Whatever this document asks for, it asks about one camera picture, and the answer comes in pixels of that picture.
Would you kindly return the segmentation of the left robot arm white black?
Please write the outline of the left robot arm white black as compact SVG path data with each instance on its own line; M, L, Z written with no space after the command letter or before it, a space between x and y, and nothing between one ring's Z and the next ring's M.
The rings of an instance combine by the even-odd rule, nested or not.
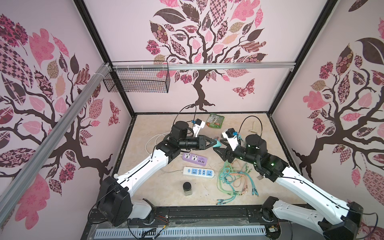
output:
M114 227L129 219L142 219L151 223L155 218L156 207L145 199L134 201L132 196L154 173L179 156L181 151L202 151L213 147L217 143L216 139L199 134L204 126L201 120L196 120L192 128L184 121L174 123L170 134L141 163L123 175L105 178L95 208L106 221Z

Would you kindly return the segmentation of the teal charger plug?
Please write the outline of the teal charger plug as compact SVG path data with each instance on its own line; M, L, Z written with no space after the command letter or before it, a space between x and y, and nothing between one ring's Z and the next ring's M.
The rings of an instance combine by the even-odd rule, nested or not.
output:
M220 148L222 146L220 141L217 141L213 148Z

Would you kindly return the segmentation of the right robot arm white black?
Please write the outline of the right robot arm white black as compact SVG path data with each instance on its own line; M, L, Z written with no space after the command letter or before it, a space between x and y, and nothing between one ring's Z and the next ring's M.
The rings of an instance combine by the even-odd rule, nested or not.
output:
M266 179L296 194L310 208L288 204L279 198L268 197L261 208L266 222L287 220L321 234L326 240L355 240L363 215L363 207L347 203L316 186L281 158L271 155L267 143L259 135L249 135L241 145L238 137L224 132L214 151L223 161L242 160L252 164Z

